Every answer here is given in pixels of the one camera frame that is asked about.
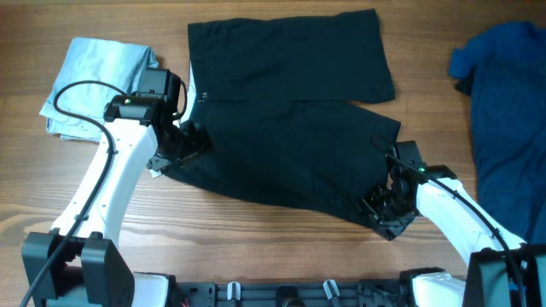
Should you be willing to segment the black shorts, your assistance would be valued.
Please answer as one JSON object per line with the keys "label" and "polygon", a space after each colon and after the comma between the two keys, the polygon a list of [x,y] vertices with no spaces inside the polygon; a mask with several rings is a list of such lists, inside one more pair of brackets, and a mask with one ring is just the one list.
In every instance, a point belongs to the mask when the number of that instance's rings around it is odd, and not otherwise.
{"label": "black shorts", "polygon": [[192,23],[190,119],[211,147],[169,177],[266,205],[371,224],[400,124],[368,110],[395,89],[373,9]]}

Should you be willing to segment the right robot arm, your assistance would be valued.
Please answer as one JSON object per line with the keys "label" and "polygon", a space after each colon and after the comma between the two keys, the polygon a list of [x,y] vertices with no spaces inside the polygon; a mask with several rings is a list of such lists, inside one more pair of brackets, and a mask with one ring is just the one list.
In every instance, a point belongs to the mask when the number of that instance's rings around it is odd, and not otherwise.
{"label": "right robot arm", "polygon": [[384,155],[390,184],[360,201],[370,226],[395,239],[417,217],[436,225],[467,266],[465,280],[440,268],[406,270],[398,302],[405,306],[543,306],[545,246],[505,229],[466,192],[445,165],[421,160],[415,142],[372,144]]}

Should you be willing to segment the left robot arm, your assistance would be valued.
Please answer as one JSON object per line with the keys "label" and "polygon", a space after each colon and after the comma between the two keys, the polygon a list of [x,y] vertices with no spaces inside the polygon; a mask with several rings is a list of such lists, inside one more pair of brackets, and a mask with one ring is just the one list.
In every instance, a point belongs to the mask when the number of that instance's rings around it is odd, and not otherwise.
{"label": "left robot arm", "polygon": [[184,82],[148,68],[131,94],[118,90],[104,121],[88,119],[103,137],[65,211],[47,233],[23,243],[29,288],[22,305],[188,306],[174,275],[132,272],[118,248],[125,212],[141,172],[181,168],[211,144],[204,128],[182,122]]}

